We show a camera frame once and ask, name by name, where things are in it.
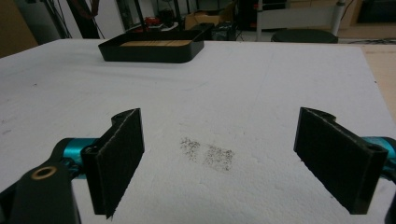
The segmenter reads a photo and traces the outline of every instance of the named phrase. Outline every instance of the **cable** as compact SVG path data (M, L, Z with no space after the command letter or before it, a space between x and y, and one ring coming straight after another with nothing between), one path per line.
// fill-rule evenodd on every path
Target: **cable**
M52 14L54 14L55 17L57 17L57 18L60 19L61 24L62 24L62 26L64 27L64 31L65 31L65 34L64 34L64 35L65 35L65 37L67 37L67 38L73 38L73 37L71 36L71 34L70 34L68 28L67 28L66 22L65 22L65 20L64 20L64 15L63 15L63 13L62 13L62 16L59 14L59 12L58 12L58 10L57 10L57 8L56 8L56 6L55 6L53 0L49 0L49 1L47 1L47 3L48 3L48 5L49 5L49 7L50 7L50 10L52 11ZM59 0L58 0L58 5L59 5L59 8L60 8L61 11L62 11L61 5L59 4Z
M382 171L382 175L385 176L385 178L389 179L390 181L393 181L393 183L396 185L396 172L392 171Z
M367 40L358 40L352 41L348 44L365 44L365 45L396 45L396 38L384 38L384 39L367 39Z
M56 9L56 7L55 7L54 4L53 4L53 7L54 7L56 13L58 14L58 16L60 16L60 15L59 15L59 12L58 12L58 10ZM64 29L66 29L66 32L67 32L68 37L69 37L69 38L73 38L72 35L71 35L70 32L69 32L69 29L67 28L66 20L64 19L64 11L62 10L61 3L59 2L59 0L58 0L58 7L59 7L59 9L61 10L61 15L62 15L61 20L62 20L62 22L63 22L63 24L64 24Z
M99 31L100 35L102 36L102 38L105 39L105 36L103 35L102 31L100 30L99 25L95 20L95 17L92 17L92 21L93 21L93 24L96 26L96 29Z
M350 3L346 6L346 9L344 10L344 14L343 14L343 16L341 17L341 20L345 17L345 15L347 14L347 9L350 7L350 5L352 5L352 3L353 3L354 1L355 1L355 0L350 1Z
M172 9L172 6L171 6L171 2L168 2L168 6L169 6L169 8L170 8L171 10L173 10L173 9Z
M238 39L239 36L241 37L241 40L242 40L242 41L245 41L245 40L244 40L244 37L242 37L242 30L240 30L240 31L239 31L239 34L236 35L236 39Z
M99 31L100 35L102 36L102 38L105 39L105 36L103 35L102 31L100 30L100 28L98 26L98 23L96 23L95 18L92 18L92 20L93 20L93 24L95 24L95 26L98 29L98 31Z

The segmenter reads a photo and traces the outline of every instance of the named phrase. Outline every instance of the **chair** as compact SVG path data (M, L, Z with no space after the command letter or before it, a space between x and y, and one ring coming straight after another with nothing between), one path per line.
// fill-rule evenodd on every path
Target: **chair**
M331 32L312 29L291 29L276 32L271 41L293 43L338 43L338 28L346 0L338 0L330 7L302 7L262 10L262 0L257 7L256 41L262 37L262 29L298 28L330 25Z

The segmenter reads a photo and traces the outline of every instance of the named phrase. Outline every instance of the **wooden board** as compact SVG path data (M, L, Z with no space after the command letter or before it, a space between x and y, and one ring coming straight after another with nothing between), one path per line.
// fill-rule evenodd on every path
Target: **wooden board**
M167 46L179 47L190 44L191 40L146 40L146 41L129 41L121 44L122 47L137 46Z

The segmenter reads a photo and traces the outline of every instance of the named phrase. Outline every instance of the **metal pole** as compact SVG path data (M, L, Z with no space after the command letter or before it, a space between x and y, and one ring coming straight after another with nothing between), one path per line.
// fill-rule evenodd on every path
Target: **metal pole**
M186 0L187 3L187 12L190 14L190 0Z
M335 5L334 14L332 15L332 34L337 35L340 28L341 19L343 17L346 0L338 0Z
M145 19L143 19L142 9L140 8L139 0L134 0L134 5L136 6L137 14L139 15L140 24L142 25L143 32L146 32Z
M256 41L259 42L262 39L262 0L259 0L257 5L257 22L256 22Z
M178 22L178 29L180 31L183 30L183 27L181 26L181 16L180 16L180 8L178 7L178 1L174 0L175 3L175 11L176 11L176 15L177 15L177 22Z

